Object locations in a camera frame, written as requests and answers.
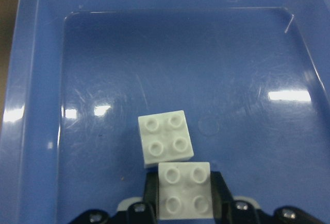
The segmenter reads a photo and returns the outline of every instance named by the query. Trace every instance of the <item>blue surface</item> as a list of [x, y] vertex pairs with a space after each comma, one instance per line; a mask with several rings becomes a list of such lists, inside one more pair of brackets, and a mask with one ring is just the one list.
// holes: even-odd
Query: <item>blue surface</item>
[[173, 110], [234, 195], [328, 222], [329, 44], [330, 0], [21, 0], [0, 223], [114, 214], [143, 191], [137, 117]]

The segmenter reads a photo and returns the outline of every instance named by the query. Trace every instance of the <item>lego stud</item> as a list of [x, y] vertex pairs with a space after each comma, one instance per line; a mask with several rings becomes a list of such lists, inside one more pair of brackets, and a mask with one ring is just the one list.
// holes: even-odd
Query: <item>lego stud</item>
[[177, 214], [181, 210], [182, 203], [178, 197], [170, 197], [166, 200], [165, 208], [170, 214]]
[[154, 157], [159, 157], [164, 151], [164, 146], [160, 142], [152, 142], [149, 145], [149, 153]]
[[165, 179], [168, 183], [170, 184], [175, 184], [177, 182], [179, 182], [180, 180], [180, 171], [177, 168], [169, 168], [166, 172], [165, 172]]
[[158, 130], [159, 123], [155, 118], [151, 117], [145, 122], [145, 127], [147, 131], [154, 133]]
[[209, 209], [209, 202], [206, 199], [206, 197], [204, 196], [196, 196], [193, 200], [192, 200], [193, 204], [194, 204], [194, 208], [195, 210], [200, 213], [200, 214], [204, 214], [208, 211]]
[[174, 114], [172, 115], [172, 117], [170, 117], [169, 119], [169, 125], [173, 128], [173, 129], [178, 129], [180, 128], [180, 126], [183, 123], [183, 119], [181, 116]]
[[177, 152], [184, 152], [188, 147], [188, 142], [183, 137], [179, 137], [173, 142], [173, 148]]
[[201, 167], [196, 167], [192, 172], [191, 172], [191, 180], [197, 184], [203, 184], [206, 179], [207, 179], [207, 174], [205, 170]]

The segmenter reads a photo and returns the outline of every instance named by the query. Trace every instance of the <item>brown background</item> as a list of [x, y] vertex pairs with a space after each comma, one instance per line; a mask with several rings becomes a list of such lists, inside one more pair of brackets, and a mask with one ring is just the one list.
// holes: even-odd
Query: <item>brown background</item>
[[0, 127], [17, 3], [18, 0], [0, 0]]

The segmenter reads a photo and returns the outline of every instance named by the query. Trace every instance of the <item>building block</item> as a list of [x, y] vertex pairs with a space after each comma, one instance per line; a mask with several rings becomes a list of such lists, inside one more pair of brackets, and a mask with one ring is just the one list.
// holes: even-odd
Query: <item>building block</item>
[[138, 121], [144, 167], [193, 157], [184, 111], [140, 116]]
[[158, 177], [159, 219], [213, 218], [208, 162], [159, 163]]

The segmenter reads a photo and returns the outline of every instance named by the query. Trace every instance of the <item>metal bolt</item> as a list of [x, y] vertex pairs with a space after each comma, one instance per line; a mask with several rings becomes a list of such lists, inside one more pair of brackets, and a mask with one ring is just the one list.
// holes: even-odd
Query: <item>metal bolt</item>
[[143, 203], [137, 203], [134, 205], [135, 212], [143, 212], [145, 211], [145, 205]]
[[249, 206], [246, 202], [241, 202], [241, 201], [236, 202], [235, 206], [238, 210], [248, 210], [248, 208], [249, 208]]
[[90, 214], [89, 221], [91, 223], [99, 222], [102, 220], [102, 215], [100, 213]]
[[290, 209], [282, 209], [282, 215], [288, 219], [295, 219], [295, 212]]

